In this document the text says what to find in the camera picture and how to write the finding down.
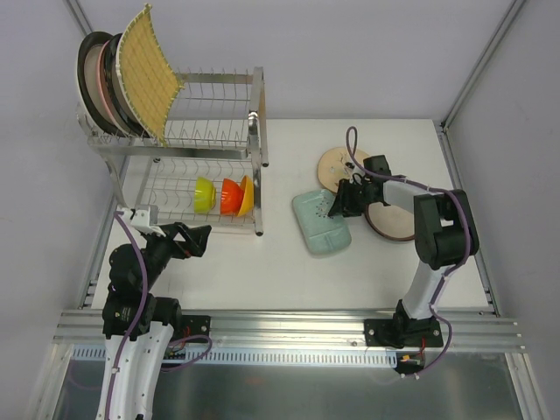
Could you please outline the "teal square plate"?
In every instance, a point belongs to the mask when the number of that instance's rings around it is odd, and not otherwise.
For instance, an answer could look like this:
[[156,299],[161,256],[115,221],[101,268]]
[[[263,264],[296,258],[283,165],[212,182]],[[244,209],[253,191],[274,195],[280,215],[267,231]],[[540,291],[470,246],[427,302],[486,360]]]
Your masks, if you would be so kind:
[[329,216],[334,195],[327,189],[299,194],[292,200],[292,208],[304,237],[314,256],[329,256],[348,248],[352,242],[346,220]]

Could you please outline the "beige oval floral plate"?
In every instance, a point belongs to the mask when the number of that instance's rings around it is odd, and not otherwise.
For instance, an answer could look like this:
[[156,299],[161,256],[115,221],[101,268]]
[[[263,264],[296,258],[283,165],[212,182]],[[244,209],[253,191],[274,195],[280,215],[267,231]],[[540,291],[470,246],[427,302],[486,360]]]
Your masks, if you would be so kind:
[[364,174],[351,159],[346,147],[326,151],[318,162],[318,181],[332,193],[338,191],[342,179],[350,179],[354,173]]

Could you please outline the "cream plate dark patterned rim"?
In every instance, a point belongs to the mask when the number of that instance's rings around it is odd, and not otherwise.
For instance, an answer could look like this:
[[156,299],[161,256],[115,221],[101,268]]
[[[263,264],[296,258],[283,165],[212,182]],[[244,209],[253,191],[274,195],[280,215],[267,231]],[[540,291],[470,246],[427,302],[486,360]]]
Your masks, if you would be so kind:
[[126,99],[124,98],[123,90],[120,87],[119,80],[116,74],[116,52],[122,34],[117,33],[108,42],[106,52],[102,59],[104,77],[106,86],[108,88],[108,95],[111,100],[115,112],[124,123],[124,132],[136,137],[147,138],[148,134],[144,127],[133,116]]

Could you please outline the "pink and cream floral plate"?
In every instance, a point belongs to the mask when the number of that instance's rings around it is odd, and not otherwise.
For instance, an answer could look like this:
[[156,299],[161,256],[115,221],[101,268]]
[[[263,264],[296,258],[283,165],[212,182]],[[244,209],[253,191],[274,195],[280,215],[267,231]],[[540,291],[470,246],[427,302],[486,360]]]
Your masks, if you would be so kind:
[[106,47],[109,42],[106,42],[100,50],[98,59],[97,59],[97,87],[100,92],[101,102],[104,107],[104,113],[107,115],[109,120],[112,124],[117,127],[124,135],[126,134],[126,126],[122,118],[116,112],[115,107],[112,104],[112,101],[109,96],[109,89],[107,87],[107,83],[105,80],[105,73],[104,73],[104,53],[106,51]]

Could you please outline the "yellow woven bamboo mat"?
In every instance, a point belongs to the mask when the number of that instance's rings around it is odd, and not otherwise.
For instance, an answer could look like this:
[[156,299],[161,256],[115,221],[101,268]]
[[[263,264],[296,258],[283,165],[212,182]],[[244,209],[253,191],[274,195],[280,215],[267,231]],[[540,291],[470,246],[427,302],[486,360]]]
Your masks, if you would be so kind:
[[125,101],[142,132],[163,146],[172,104],[183,83],[165,57],[147,3],[118,42],[115,69]]

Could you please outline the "cream plate with metallic rim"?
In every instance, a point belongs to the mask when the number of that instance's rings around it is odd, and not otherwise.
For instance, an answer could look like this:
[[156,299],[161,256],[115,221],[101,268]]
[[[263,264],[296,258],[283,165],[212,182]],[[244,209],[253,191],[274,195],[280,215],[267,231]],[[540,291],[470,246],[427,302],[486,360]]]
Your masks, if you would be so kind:
[[113,136],[122,137],[123,133],[111,122],[109,114],[103,107],[97,86],[99,73],[97,59],[102,47],[111,39],[104,31],[89,33],[80,44],[76,64],[76,86],[80,103],[89,121],[99,130]]

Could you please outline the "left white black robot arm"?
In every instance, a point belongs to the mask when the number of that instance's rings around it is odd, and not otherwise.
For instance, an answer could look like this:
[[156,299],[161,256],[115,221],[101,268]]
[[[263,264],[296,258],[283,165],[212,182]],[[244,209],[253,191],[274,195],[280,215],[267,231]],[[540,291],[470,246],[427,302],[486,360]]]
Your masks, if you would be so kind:
[[187,342],[213,345],[207,332],[184,328],[176,298],[151,294],[170,260],[204,255],[211,231],[175,222],[143,234],[144,247],[130,238],[111,253],[101,311],[105,365],[97,418],[150,419],[166,352]]

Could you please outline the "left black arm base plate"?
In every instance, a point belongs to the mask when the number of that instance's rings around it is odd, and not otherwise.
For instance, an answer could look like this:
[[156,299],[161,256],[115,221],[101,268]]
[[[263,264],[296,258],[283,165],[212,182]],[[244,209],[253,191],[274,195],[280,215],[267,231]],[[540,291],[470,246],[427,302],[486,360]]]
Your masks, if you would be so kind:
[[211,332],[211,320],[208,315],[183,314],[172,339],[189,338],[187,344],[206,343],[204,337]]

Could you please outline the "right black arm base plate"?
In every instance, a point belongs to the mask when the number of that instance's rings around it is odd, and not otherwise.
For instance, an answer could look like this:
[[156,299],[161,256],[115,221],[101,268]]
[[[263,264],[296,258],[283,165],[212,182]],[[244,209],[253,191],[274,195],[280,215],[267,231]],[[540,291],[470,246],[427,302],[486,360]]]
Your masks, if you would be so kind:
[[439,322],[431,317],[411,319],[398,323],[395,319],[371,318],[364,320],[364,335],[368,347],[441,348],[444,346]]

